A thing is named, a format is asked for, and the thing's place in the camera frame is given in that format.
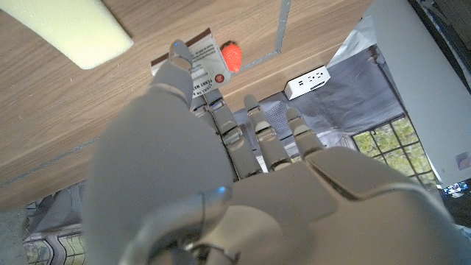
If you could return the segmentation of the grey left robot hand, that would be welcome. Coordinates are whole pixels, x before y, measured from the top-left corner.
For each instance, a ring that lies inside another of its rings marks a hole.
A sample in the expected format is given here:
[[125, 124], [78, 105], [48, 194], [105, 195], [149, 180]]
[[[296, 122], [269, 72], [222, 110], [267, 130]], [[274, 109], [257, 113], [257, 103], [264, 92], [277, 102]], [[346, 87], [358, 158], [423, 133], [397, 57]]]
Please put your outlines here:
[[99, 139], [83, 208], [89, 264], [468, 264], [442, 203], [378, 160], [326, 148], [294, 108], [292, 162], [253, 96], [263, 158], [234, 180], [220, 138], [191, 110], [191, 53], [170, 46], [147, 92]]

